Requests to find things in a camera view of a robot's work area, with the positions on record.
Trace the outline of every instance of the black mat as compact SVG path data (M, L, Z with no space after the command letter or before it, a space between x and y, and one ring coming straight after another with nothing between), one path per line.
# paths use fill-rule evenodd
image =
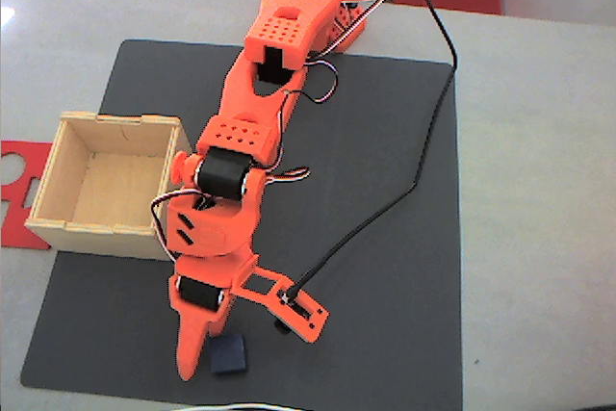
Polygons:
M101 113L180 115L192 143L218 108L239 49L127 41ZM305 181L268 187L254 249L297 278L412 178L445 64L335 57L340 87L302 99L283 167ZM311 70L307 89L330 83ZM331 313L313 345L282 336L239 300L226 332L246 338L248 371L212 376L206 346L193 380L175 367L171 263L59 252L21 375L28 387L184 403L262 401L314 410L462 408L460 240L453 91L423 181L337 254L307 291Z

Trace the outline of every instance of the robotic arm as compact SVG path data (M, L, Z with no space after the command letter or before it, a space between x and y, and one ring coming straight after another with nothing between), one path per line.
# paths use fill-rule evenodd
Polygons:
M261 0L244 50L226 76L218 114L208 121L195 153L175 156L171 177L182 188L152 203L154 213L170 199L167 238L157 224L175 262L168 291L180 316L177 366L184 380L194 375L206 337L222 332L237 297L263 305L305 342L315 342L323 330L327 310L289 277L259 267L252 236L266 185L309 174L306 168L273 173L283 133L308 66L322 64L332 50L346 50L384 0L374 0L365 11L359 1ZM278 90L259 95L257 80ZM253 274L273 282L267 294L245 286Z

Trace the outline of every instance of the dark blue block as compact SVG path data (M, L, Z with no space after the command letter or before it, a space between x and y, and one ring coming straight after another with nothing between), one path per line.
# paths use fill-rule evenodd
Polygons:
M210 372L246 371L244 337L240 334L218 336L208 339L210 343Z

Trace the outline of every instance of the table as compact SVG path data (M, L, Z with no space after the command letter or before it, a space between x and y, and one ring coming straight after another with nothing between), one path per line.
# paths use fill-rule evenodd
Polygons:
M258 2L2 0L16 11L2 32L2 138L51 141L62 110L97 111L124 39L240 44ZM614 402L616 29L442 17L461 63L465 409ZM448 58L426 10L390 5L349 53ZM18 169L8 160L3 183ZM2 249L6 408L172 408L19 384L53 261L53 251Z

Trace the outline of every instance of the wooden box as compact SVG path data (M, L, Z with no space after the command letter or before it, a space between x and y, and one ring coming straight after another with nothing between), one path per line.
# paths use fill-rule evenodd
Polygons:
M166 259L150 201L177 150L191 151L177 117L63 113L26 226L60 250Z

